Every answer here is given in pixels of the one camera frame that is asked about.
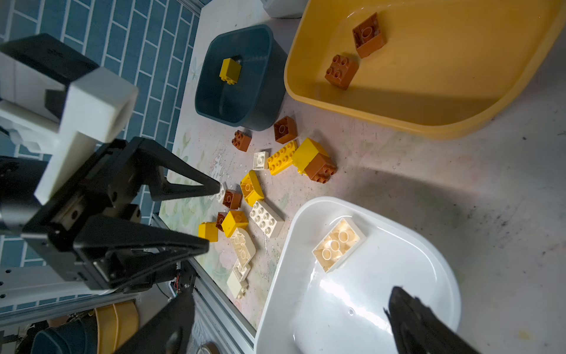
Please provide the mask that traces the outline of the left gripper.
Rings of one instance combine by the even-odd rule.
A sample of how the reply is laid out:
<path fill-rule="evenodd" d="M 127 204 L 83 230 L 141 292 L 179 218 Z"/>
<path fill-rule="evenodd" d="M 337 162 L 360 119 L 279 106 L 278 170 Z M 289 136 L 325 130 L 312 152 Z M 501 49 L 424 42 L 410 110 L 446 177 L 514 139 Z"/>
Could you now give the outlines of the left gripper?
<path fill-rule="evenodd" d="M 141 223 L 140 188 L 154 201 L 213 196 L 221 183 L 154 140 L 117 140 L 93 154 L 23 228 L 66 282 L 141 292 L 153 274 L 209 251 L 209 241 Z"/>

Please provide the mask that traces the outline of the brown 2x2 lego brick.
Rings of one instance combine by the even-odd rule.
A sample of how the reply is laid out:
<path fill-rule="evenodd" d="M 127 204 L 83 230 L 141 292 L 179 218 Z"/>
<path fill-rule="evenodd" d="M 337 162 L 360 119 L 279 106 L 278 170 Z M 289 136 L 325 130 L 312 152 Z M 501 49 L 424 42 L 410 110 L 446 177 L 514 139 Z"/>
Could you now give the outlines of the brown 2x2 lego brick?
<path fill-rule="evenodd" d="M 359 60 L 347 55 L 335 55 L 324 78 L 332 85 L 347 90 L 359 69 Z"/>

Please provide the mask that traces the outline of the yellow square lego brick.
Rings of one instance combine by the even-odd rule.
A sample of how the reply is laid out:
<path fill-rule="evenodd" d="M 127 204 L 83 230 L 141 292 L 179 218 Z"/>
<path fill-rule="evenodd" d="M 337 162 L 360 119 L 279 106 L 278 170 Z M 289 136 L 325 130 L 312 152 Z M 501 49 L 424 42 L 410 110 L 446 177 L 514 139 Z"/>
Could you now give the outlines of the yellow square lego brick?
<path fill-rule="evenodd" d="M 226 58 L 222 62 L 220 79 L 228 85 L 235 85 L 239 81 L 242 66 L 232 58 Z"/>

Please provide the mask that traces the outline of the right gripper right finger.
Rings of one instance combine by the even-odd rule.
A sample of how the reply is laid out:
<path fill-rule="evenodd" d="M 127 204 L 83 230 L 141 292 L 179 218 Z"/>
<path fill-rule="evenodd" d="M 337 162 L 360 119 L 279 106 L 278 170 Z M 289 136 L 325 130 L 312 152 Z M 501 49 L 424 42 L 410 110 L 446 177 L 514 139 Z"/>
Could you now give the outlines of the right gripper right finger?
<path fill-rule="evenodd" d="M 399 353 L 476 353 L 441 322 L 431 309 L 395 286 L 385 310 Z"/>

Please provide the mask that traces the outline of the small white 2x2 lego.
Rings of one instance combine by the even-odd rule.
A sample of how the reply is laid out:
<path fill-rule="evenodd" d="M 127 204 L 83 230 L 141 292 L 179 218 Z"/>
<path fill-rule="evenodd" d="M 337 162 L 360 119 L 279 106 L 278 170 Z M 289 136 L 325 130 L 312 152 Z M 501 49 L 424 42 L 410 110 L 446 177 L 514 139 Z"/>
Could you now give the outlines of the small white 2x2 lego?
<path fill-rule="evenodd" d="M 258 151 L 254 154 L 252 170 L 253 171 L 263 171 L 268 170 L 268 159 L 269 153 L 267 151 Z"/>

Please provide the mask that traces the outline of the brown upturned lego brick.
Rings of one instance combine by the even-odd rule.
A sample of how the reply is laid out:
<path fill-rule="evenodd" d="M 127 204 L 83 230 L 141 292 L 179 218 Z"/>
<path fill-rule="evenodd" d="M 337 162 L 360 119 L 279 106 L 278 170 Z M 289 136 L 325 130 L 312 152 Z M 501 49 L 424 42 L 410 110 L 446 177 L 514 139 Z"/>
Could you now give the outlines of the brown upturned lego brick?
<path fill-rule="evenodd" d="M 354 27 L 352 34 L 355 49 L 360 58 L 367 58 L 387 43 L 386 37 L 381 30 L 377 13 L 372 14 L 368 19 Z"/>

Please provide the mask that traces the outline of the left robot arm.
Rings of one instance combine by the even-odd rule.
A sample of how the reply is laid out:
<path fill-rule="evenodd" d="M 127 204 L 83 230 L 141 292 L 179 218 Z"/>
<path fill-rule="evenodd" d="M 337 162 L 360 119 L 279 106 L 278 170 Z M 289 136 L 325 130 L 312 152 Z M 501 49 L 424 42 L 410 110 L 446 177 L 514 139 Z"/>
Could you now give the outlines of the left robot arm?
<path fill-rule="evenodd" d="M 209 242 L 152 227 L 136 202 L 212 196 L 221 185 L 159 143 L 136 137 L 94 152 L 47 203 L 47 163 L 1 158 L 1 313 L 96 292 L 136 293 L 174 274 Z"/>

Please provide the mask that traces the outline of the cream 2x4 lego brick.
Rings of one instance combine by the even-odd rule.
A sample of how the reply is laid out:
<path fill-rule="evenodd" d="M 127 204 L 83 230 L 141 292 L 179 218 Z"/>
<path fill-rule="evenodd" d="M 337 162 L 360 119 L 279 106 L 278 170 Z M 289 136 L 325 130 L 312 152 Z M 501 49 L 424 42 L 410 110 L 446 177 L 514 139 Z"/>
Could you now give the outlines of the cream 2x4 lego brick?
<path fill-rule="evenodd" d="M 366 240 L 352 218 L 342 218 L 312 251 L 325 273 L 338 268 Z"/>

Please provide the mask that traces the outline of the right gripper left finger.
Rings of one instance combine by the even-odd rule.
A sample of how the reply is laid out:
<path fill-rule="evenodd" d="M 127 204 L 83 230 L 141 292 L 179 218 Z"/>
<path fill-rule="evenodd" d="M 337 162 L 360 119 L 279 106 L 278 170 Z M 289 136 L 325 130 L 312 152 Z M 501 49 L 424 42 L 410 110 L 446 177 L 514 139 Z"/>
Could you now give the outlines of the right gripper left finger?
<path fill-rule="evenodd" d="M 195 321 L 195 301 L 186 291 L 171 300 L 115 353 L 186 353 Z"/>

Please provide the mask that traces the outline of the yellow lego brick front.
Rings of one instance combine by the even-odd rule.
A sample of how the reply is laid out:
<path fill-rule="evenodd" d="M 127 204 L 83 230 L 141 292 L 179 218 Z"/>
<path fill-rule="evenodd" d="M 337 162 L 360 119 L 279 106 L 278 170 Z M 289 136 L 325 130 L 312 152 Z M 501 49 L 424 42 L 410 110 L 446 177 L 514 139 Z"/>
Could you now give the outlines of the yellow lego brick front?
<path fill-rule="evenodd" d="M 198 237 L 209 241 L 218 242 L 219 229 L 215 222 L 204 222 L 198 226 Z"/>

